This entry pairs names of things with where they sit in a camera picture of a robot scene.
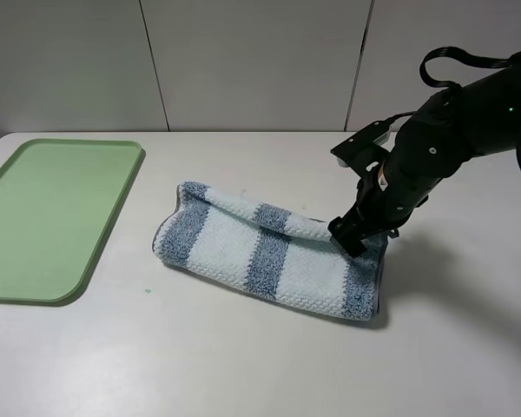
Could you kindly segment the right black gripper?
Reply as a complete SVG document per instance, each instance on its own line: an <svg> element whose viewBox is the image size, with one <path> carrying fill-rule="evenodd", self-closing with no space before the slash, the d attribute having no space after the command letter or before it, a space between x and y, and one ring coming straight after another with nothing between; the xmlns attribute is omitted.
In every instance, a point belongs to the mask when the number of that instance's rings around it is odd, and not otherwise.
<svg viewBox="0 0 521 417"><path fill-rule="evenodd" d="M359 181L353 207L329 222L332 239L348 255L363 255L362 240L401 227L438 183L437 178L380 164Z"/></svg>

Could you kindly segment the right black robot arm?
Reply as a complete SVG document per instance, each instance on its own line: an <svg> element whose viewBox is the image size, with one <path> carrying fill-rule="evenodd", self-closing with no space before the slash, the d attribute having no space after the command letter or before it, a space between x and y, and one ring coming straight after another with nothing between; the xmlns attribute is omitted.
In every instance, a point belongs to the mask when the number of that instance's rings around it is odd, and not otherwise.
<svg viewBox="0 0 521 417"><path fill-rule="evenodd" d="M354 205L328 225L351 256L363 254L373 235L395 235L430 192L472 158L514 150L521 171L521 51L501 59L442 47L424 60L438 58L492 73L461 86L431 77L421 64L422 81L437 93L403 114L391 150L382 145L397 116L365 126L331 150L359 176Z"/></svg>

